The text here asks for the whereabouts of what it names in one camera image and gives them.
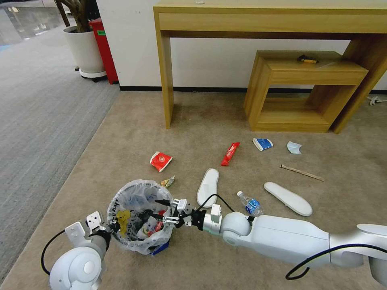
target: power cord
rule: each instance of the power cord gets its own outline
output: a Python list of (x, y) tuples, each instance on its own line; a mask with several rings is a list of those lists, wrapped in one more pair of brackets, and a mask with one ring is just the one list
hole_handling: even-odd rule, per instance
[(200, 211), (200, 210), (204, 207), (204, 205), (207, 203), (207, 201), (209, 201), (210, 198), (213, 197), (213, 196), (219, 197), (219, 198), (224, 202), (224, 204), (225, 204), (232, 212), (235, 211), (235, 210), (233, 210), (233, 209), (231, 208), (231, 206), (229, 206), (229, 204), (228, 204), (228, 203), (227, 203), (220, 195), (217, 195), (216, 193), (214, 193), (214, 194), (210, 195), (210, 196), (203, 202), (203, 204), (202, 204), (201, 206), (199, 206), (199, 208), (198, 208), (197, 210), (195, 210), (195, 211), (193, 211), (193, 212), (187, 214), (187, 216), (193, 215), (194, 213), (197, 213), (198, 211)]
[(379, 98), (379, 96), (367, 97), (367, 99), (370, 100), (369, 102), (370, 106), (374, 106), (377, 103), (383, 103), (387, 101), (387, 100), (382, 100), (381, 98)]
[(318, 257), (321, 257), (325, 254), (328, 254), (328, 253), (331, 253), (333, 251), (337, 251), (337, 250), (340, 250), (340, 249), (344, 249), (344, 248), (353, 248), (353, 247), (363, 247), (363, 248), (370, 248), (370, 249), (374, 249), (374, 250), (378, 250), (378, 251), (381, 251), (383, 253), (386, 253), (387, 254), (387, 250), (383, 249), (383, 248), (380, 248), (378, 246), (373, 246), (373, 245), (368, 245), (368, 244), (344, 244), (344, 245), (340, 245), (340, 246), (336, 246), (336, 247), (333, 247), (331, 249), (327, 249), (327, 250), (324, 250), (322, 252), (319, 252), (313, 256), (310, 256), (309, 258), (303, 260), (301, 263), (299, 263), (298, 265), (296, 265), (293, 269), (291, 269), (285, 276), (285, 279), (286, 280), (297, 280), (297, 279), (300, 279), (302, 277), (304, 277), (306, 275), (306, 273), (309, 271), (309, 267), (307, 267), (304, 272), (302, 272), (300, 275), (297, 275), (297, 276), (293, 276), (293, 277), (290, 277), (291, 274), (293, 274), (295, 271), (297, 271), (299, 268), (301, 268), (302, 266), (306, 265), (307, 263), (309, 263), (310, 261), (318, 258)]
[(51, 242), (52, 242), (53, 240), (55, 240), (58, 236), (60, 236), (61, 234), (63, 234), (64, 232), (65, 232), (65, 230), (60, 231), (60, 232), (57, 233), (55, 236), (53, 236), (53, 237), (51, 238), (51, 240), (49, 240), (48, 243), (44, 246), (44, 249), (43, 249), (43, 251), (42, 251), (42, 256), (40, 257), (40, 265), (42, 266), (43, 271), (44, 271), (47, 275), (50, 275), (51, 273), (50, 273), (50, 271), (47, 270), (47, 268), (46, 268), (45, 265), (44, 265), (44, 254), (46, 253), (46, 250), (47, 250), (48, 246), (51, 244)]

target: plastic water bottle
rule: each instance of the plastic water bottle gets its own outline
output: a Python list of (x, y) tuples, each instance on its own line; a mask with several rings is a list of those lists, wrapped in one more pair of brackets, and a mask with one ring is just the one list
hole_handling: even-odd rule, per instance
[(263, 214), (263, 208), (259, 201), (251, 197), (247, 197), (243, 192), (238, 191), (237, 196), (241, 199), (242, 204), (244, 205), (246, 211), (253, 216), (260, 216)]

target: red trash bin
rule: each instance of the red trash bin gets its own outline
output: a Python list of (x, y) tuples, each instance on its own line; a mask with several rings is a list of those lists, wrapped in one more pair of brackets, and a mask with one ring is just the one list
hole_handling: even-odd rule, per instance
[(110, 84), (118, 82), (118, 76), (116, 68), (114, 66), (112, 53), (110, 52), (108, 40), (106, 38), (106, 33), (104, 25), (102, 24), (101, 18), (90, 21), (90, 25), (93, 27), (94, 36), (96, 37), (98, 48), (100, 50), (102, 62), (105, 66), (106, 74), (108, 75), (108, 80)]

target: white slipper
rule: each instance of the white slipper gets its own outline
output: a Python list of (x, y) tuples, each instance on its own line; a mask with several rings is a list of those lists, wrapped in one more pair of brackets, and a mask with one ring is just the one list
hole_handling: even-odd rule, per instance
[(310, 216), (312, 214), (313, 209), (310, 204), (294, 192), (274, 182), (266, 182), (263, 187), (299, 215)]
[[(216, 169), (209, 168), (206, 171), (196, 195), (199, 205), (202, 205), (210, 195), (217, 193), (218, 179), (219, 172)], [(211, 197), (203, 207), (211, 207), (215, 202), (216, 196)]]

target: floor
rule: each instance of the floor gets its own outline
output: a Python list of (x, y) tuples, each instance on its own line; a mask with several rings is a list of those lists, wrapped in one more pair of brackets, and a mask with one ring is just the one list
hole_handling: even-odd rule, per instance
[(62, 24), (62, 17), (53, 0), (1, 3), (0, 52)]
[[(243, 94), (175, 93), (170, 130), (164, 128), (160, 92), (121, 92), (69, 178), (32, 235), (0, 290), (49, 289), (40, 269), (46, 242), (67, 225), (95, 210), (106, 214), (115, 193), (134, 179), (161, 181), (176, 175), (169, 188), (175, 198), (196, 203), (205, 171), (220, 172), (218, 194), (243, 211), (236, 192), (257, 198), (266, 214), (306, 220), (328, 232), (345, 232), (359, 223), (385, 224), (387, 215), (387, 103), (364, 104), (347, 128), (333, 133), (251, 132), (243, 112)], [(270, 138), (274, 147), (259, 152), (253, 137)], [(286, 143), (302, 144), (301, 155)], [(229, 167), (220, 162), (232, 142), (241, 142)], [(149, 164), (155, 151), (173, 156), (158, 173)], [(281, 164), (325, 178), (325, 182), (280, 168)], [(276, 182), (304, 197), (313, 207), (302, 217), (265, 192)], [(222, 204), (223, 214), (229, 210)], [(65, 236), (46, 253), (46, 265), (70, 244)], [(221, 238), (182, 227), (172, 233), (168, 249), (155, 257), (121, 250), (110, 244), (101, 289), (384, 289), (371, 277), (368, 261), (355, 269), (326, 266), (300, 280), (284, 279), (291, 265)]]
[(74, 71), (54, 8), (17, 9), (19, 40), (36, 25), (52, 29), (0, 51), (0, 283), (119, 93)]

